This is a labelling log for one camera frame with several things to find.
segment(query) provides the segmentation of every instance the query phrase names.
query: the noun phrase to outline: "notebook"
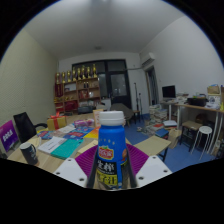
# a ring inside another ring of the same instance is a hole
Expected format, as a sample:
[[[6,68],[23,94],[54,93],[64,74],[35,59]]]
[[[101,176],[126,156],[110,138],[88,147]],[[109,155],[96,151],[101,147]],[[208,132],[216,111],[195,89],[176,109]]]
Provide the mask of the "notebook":
[[[83,142],[83,139],[68,139],[58,146],[51,155],[59,159],[67,159]]]

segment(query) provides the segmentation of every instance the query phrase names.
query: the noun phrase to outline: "blue label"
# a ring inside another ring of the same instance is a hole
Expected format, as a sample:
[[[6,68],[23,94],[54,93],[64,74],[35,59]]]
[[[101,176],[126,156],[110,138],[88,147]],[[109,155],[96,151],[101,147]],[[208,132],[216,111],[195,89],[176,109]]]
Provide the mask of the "blue label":
[[[127,149],[122,126],[99,129],[97,178],[106,188],[122,188]]]

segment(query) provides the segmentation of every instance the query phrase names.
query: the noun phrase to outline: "bag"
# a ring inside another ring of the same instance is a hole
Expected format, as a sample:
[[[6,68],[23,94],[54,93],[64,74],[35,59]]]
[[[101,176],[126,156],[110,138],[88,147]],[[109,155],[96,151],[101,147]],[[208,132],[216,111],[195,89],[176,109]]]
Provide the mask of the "bag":
[[[220,93],[219,86],[209,86],[207,88],[207,90],[208,90],[208,93],[210,93],[210,94],[219,94]]]
[[[181,130],[172,129],[169,131],[168,141],[171,141],[171,144],[169,145],[170,149],[173,149],[176,147],[178,142],[178,137],[181,136],[181,134],[182,134]]]

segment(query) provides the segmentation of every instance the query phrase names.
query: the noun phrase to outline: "door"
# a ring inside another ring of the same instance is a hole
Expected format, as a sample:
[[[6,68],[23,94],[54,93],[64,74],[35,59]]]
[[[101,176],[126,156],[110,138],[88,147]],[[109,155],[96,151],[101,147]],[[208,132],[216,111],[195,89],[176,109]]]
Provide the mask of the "door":
[[[150,91],[151,105],[155,105],[159,103],[159,94],[154,67],[150,68],[147,71],[147,73],[149,77],[149,91]]]
[[[111,104],[123,103],[132,108],[128,74],[125,60],[107,61],[108,85],[111,96]]]

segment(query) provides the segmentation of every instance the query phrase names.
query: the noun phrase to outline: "bottle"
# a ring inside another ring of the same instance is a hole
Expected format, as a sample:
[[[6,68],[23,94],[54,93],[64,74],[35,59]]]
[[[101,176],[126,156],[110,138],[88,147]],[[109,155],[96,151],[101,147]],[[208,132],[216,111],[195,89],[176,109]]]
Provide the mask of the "bottle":
[[[99,113],[98,149],[96,176],[99,189],[127,189],[128,185],[128,151],[122,124],[122,111]]]

